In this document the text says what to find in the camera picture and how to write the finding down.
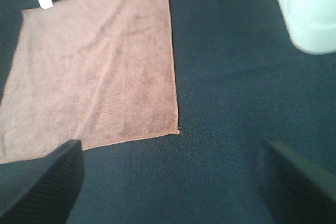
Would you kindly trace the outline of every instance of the plastic container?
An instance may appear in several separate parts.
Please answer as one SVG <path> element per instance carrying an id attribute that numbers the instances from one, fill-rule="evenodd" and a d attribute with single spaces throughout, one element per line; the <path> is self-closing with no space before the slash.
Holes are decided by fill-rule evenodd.
<path id="1" fill-rule="evenodd" d="M 289 37 L 309 54 L 336 51 L 336 0 L 278 0 Z"/>

